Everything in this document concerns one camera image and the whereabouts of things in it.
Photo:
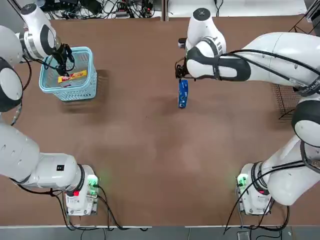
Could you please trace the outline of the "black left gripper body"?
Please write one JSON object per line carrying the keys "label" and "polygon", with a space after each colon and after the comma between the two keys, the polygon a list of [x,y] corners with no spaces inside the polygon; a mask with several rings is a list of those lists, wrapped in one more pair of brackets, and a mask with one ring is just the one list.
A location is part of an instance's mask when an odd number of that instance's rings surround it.
{"label": "black left gripper body", "polygon": [[66,61],[66,49],[70,49],[70,46],[66,43],[62,43],[60,47],[54,52],[54,58],[56,60],[56,57],[61,57]]}

